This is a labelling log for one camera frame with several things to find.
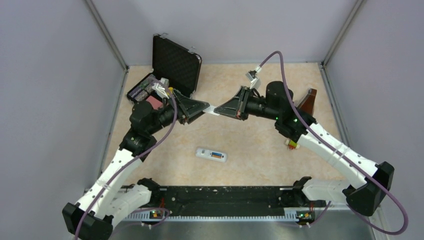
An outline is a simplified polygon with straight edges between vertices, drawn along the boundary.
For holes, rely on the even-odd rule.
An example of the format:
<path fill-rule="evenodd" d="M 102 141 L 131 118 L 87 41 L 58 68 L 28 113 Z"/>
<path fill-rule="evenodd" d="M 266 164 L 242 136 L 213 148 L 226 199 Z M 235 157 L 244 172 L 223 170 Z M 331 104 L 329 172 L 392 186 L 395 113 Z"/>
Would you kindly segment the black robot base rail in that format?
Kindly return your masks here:
<path fill-rule="evenodd" d="M 169 210 L 168 222 L 312 223 L 324 200 L 310 201 L 288 186 L 161 186 L 140 212 L 125 221 L 156 224 Z"/>

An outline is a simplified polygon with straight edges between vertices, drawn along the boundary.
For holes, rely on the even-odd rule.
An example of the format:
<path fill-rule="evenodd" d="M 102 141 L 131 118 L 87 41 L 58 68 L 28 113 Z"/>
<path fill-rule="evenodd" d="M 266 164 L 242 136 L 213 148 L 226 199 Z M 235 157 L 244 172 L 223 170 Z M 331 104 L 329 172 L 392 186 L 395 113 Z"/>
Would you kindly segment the brown wooden metronome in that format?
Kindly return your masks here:
<path fill-rule="evenodd" d="M 313 115 L 315 109 L 315 99 L 317 95 L 317 90 L 314 88 L 309 88 L 305 94 L 305 96 L 301 99 L 301 101 L 297 104 L 297 108 L 302 110 L 303 112 Z"/>

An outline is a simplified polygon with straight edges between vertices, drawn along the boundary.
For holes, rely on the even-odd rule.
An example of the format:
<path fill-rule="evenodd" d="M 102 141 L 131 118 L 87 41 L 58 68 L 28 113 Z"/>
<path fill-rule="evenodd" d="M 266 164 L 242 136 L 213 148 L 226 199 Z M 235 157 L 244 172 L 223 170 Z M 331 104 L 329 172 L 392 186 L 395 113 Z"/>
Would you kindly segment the colourful toy brick stack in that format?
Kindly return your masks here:
<path fill-rule="evenodd" d="M 296 142 L 292 141 L 291 139 L 287 139 L 285 144 L 287 145 L 287 148 L 289 150 L 297 150 L 300 147 Z"/>

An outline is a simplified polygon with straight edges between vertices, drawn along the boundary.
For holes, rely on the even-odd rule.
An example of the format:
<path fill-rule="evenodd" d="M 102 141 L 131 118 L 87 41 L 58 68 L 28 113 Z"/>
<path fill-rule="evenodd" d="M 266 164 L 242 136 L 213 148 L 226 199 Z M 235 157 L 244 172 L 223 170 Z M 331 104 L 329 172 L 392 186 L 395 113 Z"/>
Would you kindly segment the purple chip row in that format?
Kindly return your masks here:
<path fill-rule="evenodd" d="M 147 98 L 150 93 L 153 91 L 153 79 L 155 77 L 153 75 L 148 76 L 141 82 L 139 82 L 134 89 L 132 89 L 128 96 L 130 98 L 135 99 L 136 101 L 141 101 Z"/>

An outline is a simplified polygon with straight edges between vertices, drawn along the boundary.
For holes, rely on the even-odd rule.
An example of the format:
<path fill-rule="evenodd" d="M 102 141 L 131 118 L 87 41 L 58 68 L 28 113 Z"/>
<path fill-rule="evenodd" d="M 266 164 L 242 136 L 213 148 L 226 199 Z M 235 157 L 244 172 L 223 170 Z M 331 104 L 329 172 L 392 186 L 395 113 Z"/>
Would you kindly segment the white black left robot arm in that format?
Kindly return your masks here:
<path fill-rule="evenodd" d="M 170 92 L 165 104 L 154 109 L 146 100 L 133 105 L 130 129 L 107 168 L 76 202 L 62 209 L 66 228 L 75 239 L 107 240 L 115 227 L 138 208 L 160 202 L 158 184 L 144 178 L 127 193 L 117 196 L 124 182 L 171 133 L 176 122 L 190 124 L 210 107 L 178 90 Z"/>

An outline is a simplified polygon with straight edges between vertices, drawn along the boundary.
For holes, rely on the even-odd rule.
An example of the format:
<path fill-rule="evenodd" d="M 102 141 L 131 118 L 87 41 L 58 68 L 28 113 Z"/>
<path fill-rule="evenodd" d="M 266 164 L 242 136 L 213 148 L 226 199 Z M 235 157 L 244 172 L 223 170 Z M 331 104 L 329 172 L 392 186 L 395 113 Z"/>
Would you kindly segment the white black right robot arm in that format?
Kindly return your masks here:
<path fill-rule="evenodd" d="M 344 180 L 303 177 L 293 192 L 297 205 L 331 201 L 372 216 L 391 188 L 394 167 L 386 161 L 378 164 L 361 156 L 333 137 L 312 115 L 295 107 L 292 99 L 293 92 L 282 81 L 269 83 L 264 96 L 242 86 L 214 113 L 241 121 L 250 115 L 274 120 L 275 129 L 282 136 L 314 152 L 344 176 Z"/>

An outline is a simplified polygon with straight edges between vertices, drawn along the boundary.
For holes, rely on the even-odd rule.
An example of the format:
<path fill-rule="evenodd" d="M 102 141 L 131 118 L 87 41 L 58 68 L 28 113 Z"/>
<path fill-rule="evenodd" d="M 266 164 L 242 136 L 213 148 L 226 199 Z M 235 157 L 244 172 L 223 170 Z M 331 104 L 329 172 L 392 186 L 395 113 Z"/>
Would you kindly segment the pink playing card deck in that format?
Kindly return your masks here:
<path fill-rule="evenodd" d="M 149 102 L 154 110 L 158 110 L 163 106 L 163 102 L 161 100 L 156 99 L 153 96 L 149 96 L 146 98 L 146 101 Z"/>

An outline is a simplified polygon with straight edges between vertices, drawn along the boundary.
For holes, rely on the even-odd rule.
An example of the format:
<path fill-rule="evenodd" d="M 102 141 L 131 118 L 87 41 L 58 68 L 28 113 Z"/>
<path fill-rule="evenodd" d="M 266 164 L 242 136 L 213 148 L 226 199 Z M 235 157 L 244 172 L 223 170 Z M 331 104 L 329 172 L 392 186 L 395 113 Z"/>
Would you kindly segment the black poker chip case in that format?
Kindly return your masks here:
<path fill-rule="evenodd" d="M 169 80 L 169 87 L 191 97 L 197 89 L 202 61 L 202 57 L 195 53 L 194 48 L 188 49 L 168 39 L 165 33 L 155 34 L 152 38 L 152 70 L 139 82 L 148 76 L 154 76 L 158 80 L 166 78 Z M 128 93 L 135 86 L 126 93 L 126 98 L 133 104 L 139 102 L 130 98 Z M 155 91 L 149 96 L 162 101 Z"/>

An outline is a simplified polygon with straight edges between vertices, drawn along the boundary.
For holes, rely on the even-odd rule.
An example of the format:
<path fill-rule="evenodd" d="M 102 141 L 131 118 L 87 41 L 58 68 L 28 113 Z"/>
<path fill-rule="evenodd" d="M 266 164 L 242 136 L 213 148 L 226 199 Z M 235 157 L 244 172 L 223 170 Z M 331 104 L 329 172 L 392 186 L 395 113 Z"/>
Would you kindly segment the blue tan chip row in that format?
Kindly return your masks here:
<path fill-rule="evenodd" d="M 135 92 L 134 99 L 136 102 L 144 101 L 154 91 L 153 83 L 145 82 L 139 86 L 139 89 Z"/>

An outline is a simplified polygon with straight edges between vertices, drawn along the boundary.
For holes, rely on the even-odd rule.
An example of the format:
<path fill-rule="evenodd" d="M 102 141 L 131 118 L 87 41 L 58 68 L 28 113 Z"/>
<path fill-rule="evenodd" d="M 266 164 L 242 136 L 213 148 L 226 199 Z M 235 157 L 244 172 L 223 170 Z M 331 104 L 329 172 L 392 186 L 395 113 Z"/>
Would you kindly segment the white remote control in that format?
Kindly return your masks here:
<path fill-rule="evenodd" d="M 194 154 L 198 158 L 220 162 L 220 163 L 226 163 L 228 160 L 228 155 L 224 152 L 201 148 L 201 147 L 198 147 L 195 150 Z"/>

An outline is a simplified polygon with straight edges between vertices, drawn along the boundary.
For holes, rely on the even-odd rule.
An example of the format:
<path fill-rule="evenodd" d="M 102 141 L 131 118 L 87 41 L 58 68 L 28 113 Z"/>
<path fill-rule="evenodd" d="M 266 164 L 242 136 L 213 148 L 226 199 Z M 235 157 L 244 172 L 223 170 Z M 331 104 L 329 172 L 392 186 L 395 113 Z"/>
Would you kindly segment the white battery cover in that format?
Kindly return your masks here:
<path fill-rule="evenodd" d="M 204 113 L 206 114 L 210 114 L 210 115 L 214 115 L 214 116 L 219 116 L 219 113 L 215 112 L 216 107 L 213 105 L 210 105 L 209 107 L 207 107 L 206 109 L 203 110 Z"/>

